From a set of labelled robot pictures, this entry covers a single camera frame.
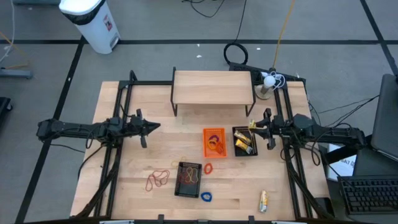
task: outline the orange tray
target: orange tray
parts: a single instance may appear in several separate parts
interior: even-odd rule
[[[223,150],[221,153],[218,153],[216,150],[211,150],[207,145],[210,137],[214,135],[218,137],[218,142],[220,142],[222,145]],[[226,157],[225,128],[205,128],[203,130],[203,155],[205,158]]]

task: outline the orange basket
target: orange basket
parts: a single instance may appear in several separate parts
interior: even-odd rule
[[[203,155],[205,158],[225,158],[225,128],[205,128],[203,130]]]

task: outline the black tray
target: black tray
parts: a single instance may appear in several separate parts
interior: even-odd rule
[[[238,140],[235,135],[235,131],[239,131],[240,133],[244,134],[246,137],[251,139],[250,147],[253,148],[250,154],[242,150],[240,147],[235,146],[236,140]],[[251,136],[248,127],[246,126],[241,126],[241,127],[232,127],[232,135],[234,137],[234,148],[235,148],[235,156],[258,156],[258,151],[257,151],[257,143],[256,143],[256,137]]]
[[[195,176],[192,177],[195,183],[186,183],[185,181],[185,178],[187,177],[186,170],[189,167],[197,169],[198,181],[196,182]],[[177,181],[175,182],[174,195],[198,198],[200,190],[200,177],[201,177],[201,164],[194,164],[191,162],[180,162],[178,164]]]

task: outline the white trash can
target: white trash can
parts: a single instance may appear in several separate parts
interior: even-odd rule
[[[112,52],[120,34],[106,0],[61,0],[59,8],[97,53]]]

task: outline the keyboard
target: keyboard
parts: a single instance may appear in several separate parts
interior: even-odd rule
[[[398,213],[398,175],[338,177],[348,215]]]

